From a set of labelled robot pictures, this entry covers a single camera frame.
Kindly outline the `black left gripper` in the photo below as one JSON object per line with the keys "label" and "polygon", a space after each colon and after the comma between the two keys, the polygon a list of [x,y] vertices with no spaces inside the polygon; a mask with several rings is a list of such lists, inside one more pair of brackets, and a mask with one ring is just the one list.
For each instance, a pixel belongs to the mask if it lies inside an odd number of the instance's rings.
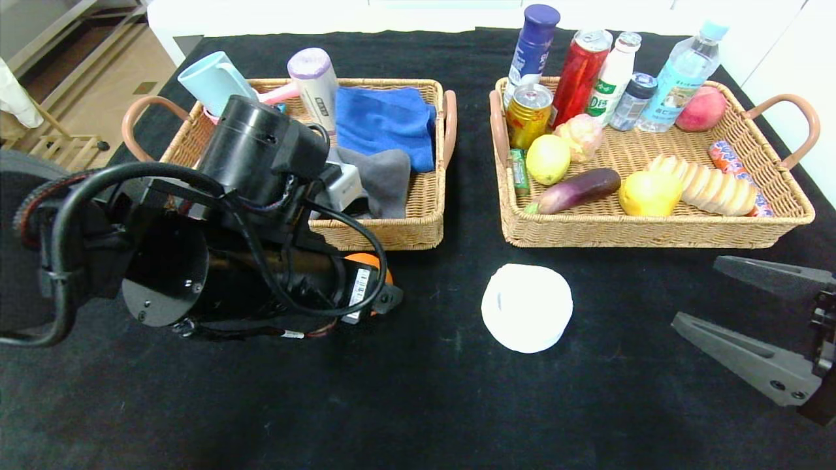
{"label": "black left gripper", "polygon": [[[378,285],[379,268],[372,262],[331,258],[333,309],[346,309],[370,297],[370,291]],[[386,283],[372,304],[373,315],[386,315],[398,307],[404,291]]]}

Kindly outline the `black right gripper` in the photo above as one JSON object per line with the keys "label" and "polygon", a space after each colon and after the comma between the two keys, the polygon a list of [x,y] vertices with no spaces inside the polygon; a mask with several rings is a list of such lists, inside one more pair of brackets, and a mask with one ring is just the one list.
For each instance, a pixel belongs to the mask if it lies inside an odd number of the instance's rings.
{"label": "black right gripper", "polygon": [[780,407],[798,407],[799,414],[819,426],[831,425],[835,417],[834,273],[729,255],[716,258],[713,268],[788,301],[814,298],[812,362],[802,354],[687,313],[675,315],[674,330]]}

